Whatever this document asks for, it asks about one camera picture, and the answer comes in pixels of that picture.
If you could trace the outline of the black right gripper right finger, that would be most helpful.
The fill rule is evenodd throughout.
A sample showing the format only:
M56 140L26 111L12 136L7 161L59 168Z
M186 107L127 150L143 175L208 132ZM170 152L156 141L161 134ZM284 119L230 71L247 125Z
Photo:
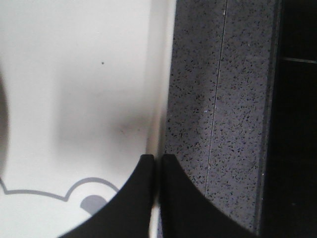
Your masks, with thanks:
M253 238L194 186L175 155L161 159L160 203L165 238Z

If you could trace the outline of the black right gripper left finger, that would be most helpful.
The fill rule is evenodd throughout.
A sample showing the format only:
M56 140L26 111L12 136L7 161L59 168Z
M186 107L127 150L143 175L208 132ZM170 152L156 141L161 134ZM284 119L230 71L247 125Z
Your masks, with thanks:
M148 238L154 200L154 156L140 160L111 201L63 238Z

